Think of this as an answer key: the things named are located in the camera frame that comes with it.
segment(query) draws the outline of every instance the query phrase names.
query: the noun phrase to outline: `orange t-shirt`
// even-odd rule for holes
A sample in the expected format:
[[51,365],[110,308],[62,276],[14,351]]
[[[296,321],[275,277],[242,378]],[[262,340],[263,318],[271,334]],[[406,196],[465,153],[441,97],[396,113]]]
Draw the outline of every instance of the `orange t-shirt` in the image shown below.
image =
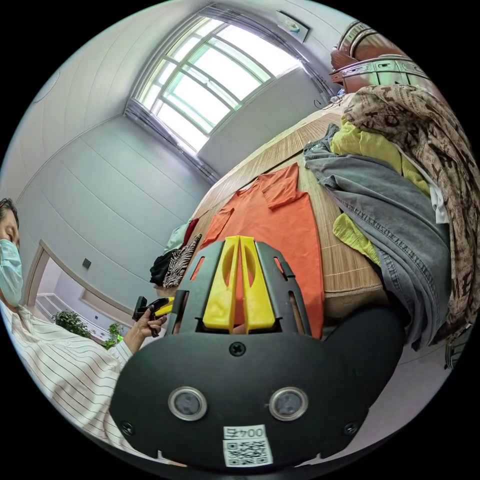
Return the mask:
[[[321,338],[324,282],[320,242],[310,197],[298,191],[297,163],[260,175],[248,190],[237,191],[213,217],[201,248],[243,235],[281,252],[300,287],[312,336]],[[235,324],[244,323],[242,269],[238,268]]]

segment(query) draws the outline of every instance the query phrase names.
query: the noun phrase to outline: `doorway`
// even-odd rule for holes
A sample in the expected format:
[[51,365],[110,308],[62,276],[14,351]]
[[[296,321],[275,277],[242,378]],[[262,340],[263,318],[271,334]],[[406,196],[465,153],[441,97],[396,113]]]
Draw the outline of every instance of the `doorway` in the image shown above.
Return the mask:
[[106,297],[73,273],[41,240],[30,268],[24,292],[32,314],[52,322],[59,312],[75,312],[90,331],[91,338],[102,344],[111,336],[109,326],[120,325],[125,335],[133,325],[132,311]]

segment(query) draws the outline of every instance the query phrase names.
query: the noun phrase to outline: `patterned scarf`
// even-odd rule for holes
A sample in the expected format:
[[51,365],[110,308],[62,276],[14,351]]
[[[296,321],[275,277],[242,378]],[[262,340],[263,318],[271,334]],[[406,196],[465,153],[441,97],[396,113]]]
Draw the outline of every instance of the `patterned scarf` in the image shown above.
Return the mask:
[[195,235],[190,243],[172,253],[168,270],[163,278],[164,289],[171,289],[180,285],[201,238],[201,233]]
[[422,88],[361,88],[344,111],[359,129],[381,134],[439,186],[450,220],[449,313],[434,342],[451,343],[480,310],[480,171],[454,113]]

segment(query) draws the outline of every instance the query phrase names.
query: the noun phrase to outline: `window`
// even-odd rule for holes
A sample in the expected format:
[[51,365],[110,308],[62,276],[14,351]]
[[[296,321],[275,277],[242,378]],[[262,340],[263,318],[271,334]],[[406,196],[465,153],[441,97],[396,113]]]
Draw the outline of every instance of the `window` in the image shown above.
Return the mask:
[[202,18],[161,57],[137,100],[198,152],[233,112],[299,66],[253,33]]

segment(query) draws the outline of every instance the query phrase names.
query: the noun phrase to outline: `ceiling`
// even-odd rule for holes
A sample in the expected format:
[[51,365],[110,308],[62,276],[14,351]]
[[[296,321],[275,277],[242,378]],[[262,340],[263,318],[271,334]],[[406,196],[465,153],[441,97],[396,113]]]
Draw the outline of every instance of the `ceiling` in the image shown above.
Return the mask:
[[30,105],[18,126],[3,163],[0,198],[17,201],[63,146],[121,115],[133,83],[158,43],[174,25],[207,4],[207,0],[174,0],[155,5],[111,26],[70,57],[59,75],[53,75],[53,81],[58,79],[51,90]]

